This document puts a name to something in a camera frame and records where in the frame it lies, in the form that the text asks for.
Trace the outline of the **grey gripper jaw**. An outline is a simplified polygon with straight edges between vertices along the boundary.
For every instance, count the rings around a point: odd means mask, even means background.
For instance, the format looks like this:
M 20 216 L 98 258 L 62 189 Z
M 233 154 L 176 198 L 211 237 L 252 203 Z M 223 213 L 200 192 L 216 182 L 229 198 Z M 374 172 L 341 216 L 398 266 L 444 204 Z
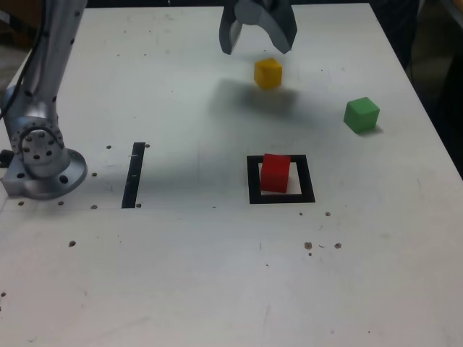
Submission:
M 238 0 L 225 1 L 219 28 L 219 41 L 222 51 L 231 55 L 242 30 L 242 23 L 237 19 L 235 6 Z
M 242 0 L 234 5 L 234 14 L 238 22 L 262 28 L 282 54 L 292 49 L 297 24 L 290 1 Z

